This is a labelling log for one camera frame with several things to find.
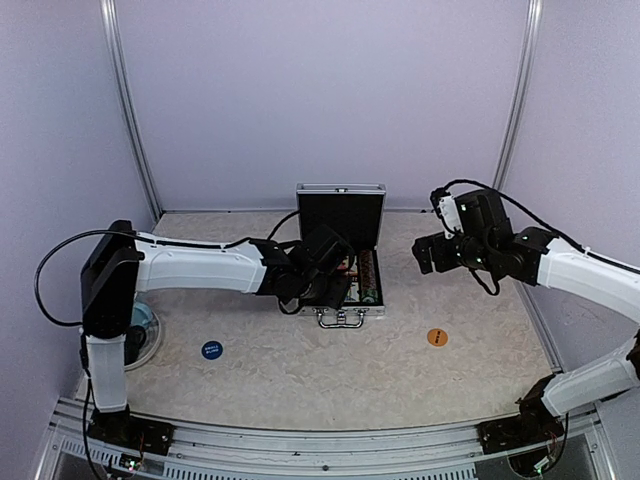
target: white wall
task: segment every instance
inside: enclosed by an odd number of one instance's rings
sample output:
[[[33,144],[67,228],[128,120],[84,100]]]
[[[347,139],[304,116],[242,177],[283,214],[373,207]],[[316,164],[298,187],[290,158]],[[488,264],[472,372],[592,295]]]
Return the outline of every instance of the white wall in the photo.
[[[506,191],[594,250],[640,265],[640,4],[546,0]],[[637,325],[571,295],[533,289],[571,369]],[[638,478],[640,393],[599,408],[624,480]]]
[[[0,471],[26,478],[60,394],[79,378],[77,330],[36,309],[33,273],[60,240],[151,217],[125,136],[98,1],[5,1],[0,15]],[[79,320],[94,242],[51,262],[47,305]]]
[[[528,2],[119,2],[162,204],[282,208],[297,182],[380,182],[425,207],[491,181]]]

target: table surface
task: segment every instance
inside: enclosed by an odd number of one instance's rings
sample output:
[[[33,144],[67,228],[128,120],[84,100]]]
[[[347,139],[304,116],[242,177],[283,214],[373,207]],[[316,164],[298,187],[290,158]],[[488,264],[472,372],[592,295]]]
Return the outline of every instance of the table surface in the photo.
[[[166,214],[155,233],[233,241],[265,237],[282,213]],[[235,292],[145,296],[165,327],[156,355],[127,373],[134,411],[216,425],[367,430],[516,412],[549,364],[509,280],[488,296],[464,269],[420,274],[413,241],[440,230],[433,214],[387,212],[378,246],[387,314],[358,330],[323,330],[276,301]],[[276,240],[298,238],[295,220]],[[444,347],[427,332],[449,335]],[[223,345],[207,360],[202,345]]]

